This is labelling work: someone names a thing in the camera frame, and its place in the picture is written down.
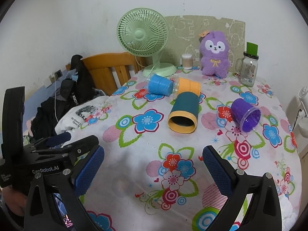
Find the left hand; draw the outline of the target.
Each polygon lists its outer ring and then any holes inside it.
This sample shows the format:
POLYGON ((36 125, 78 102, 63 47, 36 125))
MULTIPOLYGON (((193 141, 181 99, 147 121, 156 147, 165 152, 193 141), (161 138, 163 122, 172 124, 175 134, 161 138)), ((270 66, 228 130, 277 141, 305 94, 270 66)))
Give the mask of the left hand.
POLYGON ((2 190, 5 204, 17 216, 24 216, 27 204, 27 196, 12 187, 5 187, 2 190))

